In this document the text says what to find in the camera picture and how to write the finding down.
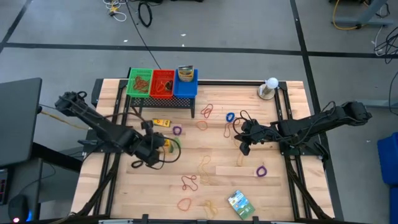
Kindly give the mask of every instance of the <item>wooden tabletop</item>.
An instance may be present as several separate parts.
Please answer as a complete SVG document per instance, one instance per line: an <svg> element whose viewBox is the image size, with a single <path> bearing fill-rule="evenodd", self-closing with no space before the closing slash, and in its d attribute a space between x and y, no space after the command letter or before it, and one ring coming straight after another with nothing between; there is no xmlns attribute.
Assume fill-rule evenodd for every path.
<svg viewBox="0 0 398 224"><path fill-rule="evenodd" d="M118 79L104 80L97 112L103 115L113 113L118 83ZM303 82L287 82L287 86L293 117L300 119L310 116ZM277 121L275 101L260 99L256 91L257 86L199 85L194 119L191 119L190 110L144 108L142 110L144 119L170 119L172 127L182 127L182 134L179 136L182 155L177 162L165 164L161 170L153 170L145 166L133 169L131 163L137 158L123 154L111 217L141 218L142 214L146 213L149 214L149 218L156 219L240 220L227 201L232 193L240 190L253 204L256 209L253 215L258 216L260 220L293 220L285 162L280 155L278 144L269 142L252 146L250 154L243 158L242 164L239 164L241 153L236 146L239 145L238 142L233 140L233 130L231 137L224 137L226 114L229 112L239 114L241 110L246 110L252 118L256 118L263 125ZM284 110L283 97L280 95ZM214 105L214 109L206 119L200 111L209 103ZM204 131L198 129L196 126L198 121L206 121L208 129ZM133 116L128 117L127 125L137 129L140 127L139 121ZM167 137L174 138L172 128L156 126L154 129ZM176 156L176 150L172 154L166 153L166 160L172 160ZM211 157L210 163L204 166L209 178L208 183L205 181L205 184L201 184L201 180L202 182L207 180L206 176L200 176L198 172L198 167L205 156ZM93 153L84 162L73 200L73 212L79 211L96 190L103 157L102 153ZM265 177L257 177L256 169L263 164L268 173ZM334 217L321 160L315 156L302 156L302 164L308 191L324 212ZM198 178L195 183L198 184L198 190L192 191L189 188L182 190L183 175L196 175ZM185 181L187 184L190 183L190 180L185 179ZM300 214L304 217L301 195L298 190L296 191ZM106 198L107 194L108 189L104 191L103 198ZM183 198L192 200L186 212L177 208L178 202ZM207 200L217 208L216 215L213 216L209 212L206 206ZM102 201L101 213L105 210L105 201Z"/></svg>

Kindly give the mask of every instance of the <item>white ball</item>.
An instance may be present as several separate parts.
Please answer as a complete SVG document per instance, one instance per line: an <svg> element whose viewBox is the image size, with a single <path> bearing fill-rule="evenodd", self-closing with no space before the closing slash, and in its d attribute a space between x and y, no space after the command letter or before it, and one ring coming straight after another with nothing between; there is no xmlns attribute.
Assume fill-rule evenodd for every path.
<svg viewBox="0 0 398 224"><path fill-rule="evenodd" d="M267 80L267 87L270 89L277 88L278 84L279 84L279 82L278 82L278 79L276 79L276 78L269 78Z"/></svg>

